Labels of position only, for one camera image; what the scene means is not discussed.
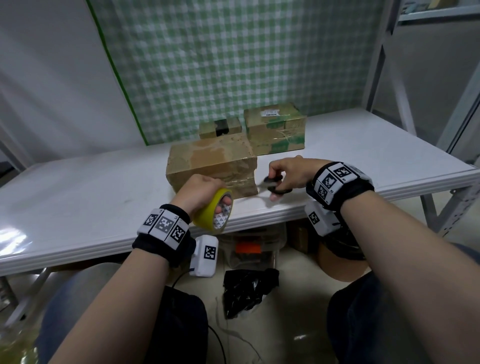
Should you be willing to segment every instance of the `white table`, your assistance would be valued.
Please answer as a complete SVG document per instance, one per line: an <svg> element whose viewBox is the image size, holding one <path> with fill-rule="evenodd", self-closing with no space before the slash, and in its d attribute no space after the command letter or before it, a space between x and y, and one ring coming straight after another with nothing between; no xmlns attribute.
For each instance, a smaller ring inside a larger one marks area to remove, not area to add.
<svg viewBox="0 0 480 364"><path fill-rule="evenodd" d="M310 117L304 150L258 157L255 180L272 160L347 161L373 178L390 200L463 189L437 230L447 231L476 198L480 170L363 110ZM156 145L38 164L0 189L0 276L129 251L152 208L168 202L170 145ZM225 232L304 217L309 197L281 201L269 192L235 200ZM192 233L200 230L192 228Z"/></svg>

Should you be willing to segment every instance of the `forearm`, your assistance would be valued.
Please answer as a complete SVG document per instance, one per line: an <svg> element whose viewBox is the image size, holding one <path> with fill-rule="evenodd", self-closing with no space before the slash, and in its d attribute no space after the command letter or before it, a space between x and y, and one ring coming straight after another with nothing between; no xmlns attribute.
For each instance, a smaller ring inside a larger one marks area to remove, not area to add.
<svg viewBox="0 0 480 364"><path fill-rule="evenodd" d="M137 363L143 359L168 275L159 255L134 249L51 359L56 363Z"/></svg>
<svg viewBox="0 0 480 364"><path fill-rule="evenodd" d="M341 215L436 363L478 362L480 267L374 192Z"/></svg>

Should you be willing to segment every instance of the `hand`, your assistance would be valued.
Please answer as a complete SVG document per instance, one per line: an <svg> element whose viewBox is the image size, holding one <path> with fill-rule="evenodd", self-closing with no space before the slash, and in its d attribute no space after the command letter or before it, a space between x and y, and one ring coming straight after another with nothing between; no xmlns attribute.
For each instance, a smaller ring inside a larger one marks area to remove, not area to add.
<svg viewBox="0 0 480 364"><path fill-rule="evenodd" d="M225 187L225 183L222 180L194 174L180 188L170 203L180 207L192 218L195 212L208 205L215 193L223 187ZM225 196L222 202L226 205L231 205L232 200ZM222 212L222 209L220 206L217 206L215 213L219 214L220 212Z"/></svg>
<svg viewBox="0 0 480 364"><path fill-rule="evenodd" d="M290 188L303 188L307 182L315 177L315 173L321 167L330 162L331 160L304 158L302 156L274 160L268 166L268 177L274 178L275 176L280 176L282 172L286 173L283 181L279 182L276 187L279 191ZM279 197L277 194L272 194L270 200L275 201Z"/></svg>

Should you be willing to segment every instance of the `adhesive tape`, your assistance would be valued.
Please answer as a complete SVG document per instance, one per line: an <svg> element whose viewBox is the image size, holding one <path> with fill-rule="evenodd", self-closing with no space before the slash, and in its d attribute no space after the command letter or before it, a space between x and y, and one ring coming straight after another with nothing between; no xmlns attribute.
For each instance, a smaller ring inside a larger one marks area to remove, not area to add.
<svg viewBox="0 0 480 364"><path fill-rule="evenodd" d="M232 201L231 205L225 205L222 202L222 198L224 198L225 196L230 197ZM219 214L215 213L215 208L217 205L220 205L220 207L222 208L222 212L220 212ZM216 194L213 196L212 201L210 201L207 206L197 211L197 213L193 217L193 223L200 228L213 231L214 233L220 233L227 224L227 220L230 217L232 207L232 191L226 188L221 188L216 192Z"/></svg>

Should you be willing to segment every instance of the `black plastic bag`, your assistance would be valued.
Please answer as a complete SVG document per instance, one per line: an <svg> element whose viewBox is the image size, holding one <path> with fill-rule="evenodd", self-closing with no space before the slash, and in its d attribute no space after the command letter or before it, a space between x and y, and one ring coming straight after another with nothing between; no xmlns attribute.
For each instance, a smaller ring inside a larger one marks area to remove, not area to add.
<svg viewBox="0 0 480 364"><path fill-rule="evenodd" d="M234 318L243 310L251 310L262 301L264 295L278 286L278 270L228 270L223 278L223 286L225 317Z"/></svg>

